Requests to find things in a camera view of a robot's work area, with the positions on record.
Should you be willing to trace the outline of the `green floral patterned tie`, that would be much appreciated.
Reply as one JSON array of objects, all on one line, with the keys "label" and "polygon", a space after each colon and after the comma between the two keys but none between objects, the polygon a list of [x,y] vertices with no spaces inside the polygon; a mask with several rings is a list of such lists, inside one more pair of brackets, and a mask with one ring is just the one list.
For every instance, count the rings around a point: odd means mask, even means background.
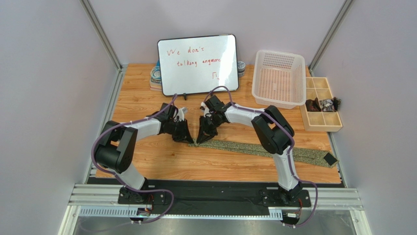
[{"label": "green floral patterned tie", "polygon": [[[190,143],[191,147],[204,147],[229,152],[243,153],[254,156],[271,157],[272,154],[266,151],[260,144],[239,143],[233,141],[209,140],[204,143]],[[293,159],[310,165],[333,168],[339,160],[329,151],[307,148],[293,148]]]}]

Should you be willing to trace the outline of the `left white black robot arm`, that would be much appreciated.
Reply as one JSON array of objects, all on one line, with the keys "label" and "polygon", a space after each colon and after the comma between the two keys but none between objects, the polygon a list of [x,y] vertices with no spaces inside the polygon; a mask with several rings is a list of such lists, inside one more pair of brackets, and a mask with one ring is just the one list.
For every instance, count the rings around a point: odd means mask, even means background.
[{"label": "left white black robot arm", "polygon": [[174,142],[193,143],[185,114],[186,107],[163,103],[161,109],[143,119],[118,123],[108,121],[92,147],[96,168],[114,175],[130,191],[150,193],[147,179],[133,165],[136,143],[160,134],[171,135]]}]

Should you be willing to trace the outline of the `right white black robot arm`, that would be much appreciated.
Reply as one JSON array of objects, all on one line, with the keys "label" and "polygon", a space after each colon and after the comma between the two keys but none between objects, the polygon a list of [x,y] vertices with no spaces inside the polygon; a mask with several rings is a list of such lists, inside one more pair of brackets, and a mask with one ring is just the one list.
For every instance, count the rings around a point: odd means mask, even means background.
[{"label": "right white black robot arm", "polygon": [[239,123],[254,128],[262,147],[274,160],[278,173],[281,199],[286,204],[294,201],[302,187],[293,160],[294,130],[277,107],[251,109],[234,102],[225,104],[217,96],[203,102],[197,144],[217,136],[217,128],[224,123]]}]

